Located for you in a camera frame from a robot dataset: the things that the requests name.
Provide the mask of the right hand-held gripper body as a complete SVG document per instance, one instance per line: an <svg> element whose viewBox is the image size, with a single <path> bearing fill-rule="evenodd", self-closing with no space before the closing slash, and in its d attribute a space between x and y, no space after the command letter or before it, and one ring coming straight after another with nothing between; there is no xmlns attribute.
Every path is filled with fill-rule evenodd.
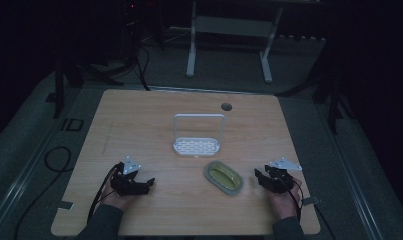
<svg viewBox="0 0 403 240"><path fill-rule="evenodd" d="M282 194L294 187L294 180L290 171L302 171L302 166L282 157L269 162L264 166L264 170L270 177L271 192Z"/></svg>

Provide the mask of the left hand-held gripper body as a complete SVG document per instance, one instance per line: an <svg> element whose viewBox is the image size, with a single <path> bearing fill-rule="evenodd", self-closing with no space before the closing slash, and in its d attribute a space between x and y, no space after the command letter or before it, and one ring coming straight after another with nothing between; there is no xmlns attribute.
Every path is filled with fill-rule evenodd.
<svg viewBox="0 0 403 240"><path fill-rule="evenodd" d="M136 196L138 190L142 189L141 182L136 182L135 177L141 165L134 161L130 156L126 156L123 162L116 165L116 172L111 180L112 188L120 196Z"/></svg>

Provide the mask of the green oval sponge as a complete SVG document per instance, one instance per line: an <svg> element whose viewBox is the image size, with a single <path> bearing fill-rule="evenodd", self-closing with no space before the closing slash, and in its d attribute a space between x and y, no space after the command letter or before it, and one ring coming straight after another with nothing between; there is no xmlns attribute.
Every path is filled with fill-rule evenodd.
<svg viewBox="0 0 403 240"><path fill-rule="evenodd" d="M225 194L236 196L243 188L243 178L221 161L212 161L204 168L205 178Z"/></svg>

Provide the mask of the white rack with handle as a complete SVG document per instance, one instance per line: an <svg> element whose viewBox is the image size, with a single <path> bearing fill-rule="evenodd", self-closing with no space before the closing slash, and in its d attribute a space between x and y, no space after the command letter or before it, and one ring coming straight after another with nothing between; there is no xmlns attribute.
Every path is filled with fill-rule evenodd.
<svg viewBox="0 0 403 240"><path fill-rule="evenodd" d="M178 134L178 122L180 120L205 120L219 119L218 136L206 137L188 137ZM178 155L181 156L213 156L221 147L221 138L226 123L226 117L223 114L207 114L207 113L178 113L173 117L174 142L173 148Z"/></svg>

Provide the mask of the person's left hand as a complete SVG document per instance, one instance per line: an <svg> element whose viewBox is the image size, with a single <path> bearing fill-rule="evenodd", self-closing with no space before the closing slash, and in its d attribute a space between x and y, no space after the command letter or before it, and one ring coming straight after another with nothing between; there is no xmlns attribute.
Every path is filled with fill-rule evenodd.
<svg viewBox="0 0 403 240"><path fill-rule="evenodd" d="M115 192L115 190L111 186L111 180L113 179L113 175L110 174L107 177L107 181L101 193L100 203L104 205L110 205L115 208L118 208L125 212L132 202L136 199L135 196L120 196Z"/></svg>

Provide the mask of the person's right hand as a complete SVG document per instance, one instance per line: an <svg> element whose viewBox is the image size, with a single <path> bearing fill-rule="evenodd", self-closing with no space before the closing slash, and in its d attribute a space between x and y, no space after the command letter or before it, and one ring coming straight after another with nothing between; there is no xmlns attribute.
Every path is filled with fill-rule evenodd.
<svg viewBox="0 0 403 240"><path fill-rule="evenodd" d="M294 217L298 219L298 203L300 202L300 186L302 182L294 178L295 185L290 192L277 194L268 193L269 202L272 207L272 212L278 220Z"/></svg>

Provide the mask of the black tripod stand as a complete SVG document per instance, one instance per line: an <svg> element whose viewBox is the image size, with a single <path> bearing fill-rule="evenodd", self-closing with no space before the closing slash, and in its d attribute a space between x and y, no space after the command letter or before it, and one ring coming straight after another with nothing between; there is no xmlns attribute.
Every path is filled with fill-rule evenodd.
<svg viewBox="0 0 403 240"><path fill-rule="evenodd" d="M336 134L337 120L342 117L341 111L339 110L339 106L343 106L340 97L342 80L343 74L339 67L320 67L315 64L305 81L289 90L275 93L275 96L290 97L316 85L317 88L312 95L312 100L315 104L324 104L326 100L329 101L327 124L331 132Z"/></svg>
<svg viewBox="0 0 403 240"><path fill-rule="evenodd" d="M55 64L54 91L46 98L47 102L52 102L55 104L53 118L57 119L65 106L64 77L67 77L71 85L81 87L83 85L83 79L80 77L80 72L84 71L101 82L105 82L110 85L122 86L122 83L113 80L112 76L128 70L131 66L131 62L125 61L119 67L101 71L91 64L75 57L68 57L66 59L59 58Z"/></svg>

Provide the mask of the white metal stand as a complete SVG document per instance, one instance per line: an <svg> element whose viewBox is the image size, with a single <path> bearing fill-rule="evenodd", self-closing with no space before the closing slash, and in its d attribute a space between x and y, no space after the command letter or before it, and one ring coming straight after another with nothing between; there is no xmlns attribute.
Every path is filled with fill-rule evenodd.
<svg viewBox="0 0 403 240"><path fill-rule="evenodd" d="M214 33L265 38L267 40L267 44L265 48L259 52L259 57L264 81L266 83L271 83L273 79L268 56L276 36L282 13L283 8L278 7L271 21L205 16L197 13L197 0L192 0L190 48L186 67L186 76L193 77L195 75L196 34Z"/></svg>

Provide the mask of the dark equipment tower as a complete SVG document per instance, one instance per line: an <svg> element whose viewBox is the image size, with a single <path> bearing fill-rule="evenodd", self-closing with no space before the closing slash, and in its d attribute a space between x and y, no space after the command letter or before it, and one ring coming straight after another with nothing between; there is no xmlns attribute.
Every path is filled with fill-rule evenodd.
<svg viewBox="0 0 403 240"><path fill-rule="evenodd" d="M164 48L162 0L123 0L124 23L129 44L126 49L127 64L134 66L141 45L142 35L147 32L160 48Z"/></svg>

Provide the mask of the metal floor rail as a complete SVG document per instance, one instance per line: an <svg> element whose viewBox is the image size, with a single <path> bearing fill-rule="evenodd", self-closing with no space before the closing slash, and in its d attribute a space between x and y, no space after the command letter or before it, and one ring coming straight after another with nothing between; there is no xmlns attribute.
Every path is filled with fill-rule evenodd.
<svg viewBox="0 0 403 240"><path fill-rule="evenodd" d="M359 214L361 222L364 226L369 240L384 240L382 232L376 222L374 214L372 213L369 203L361 190L359 182L349 164L348 157L344 148L336 135L331 135L331 140L336 148L338 159L344 172L344 178L347 182L350 194L352 196L354 205Z"/></svg>
<svg viewBox="0 0 403 240"><path fill-rule="evenodd" d="M0 202L0 229L3 227L5 220L27 188L30 182L30 176L34 171L38 159L54 134L55 131L50 129L37 141L36 146L32 148L31 155L26 159L25 164L19 168L19 172L15 175L14 181L11 183L8 191Z"/></svg>

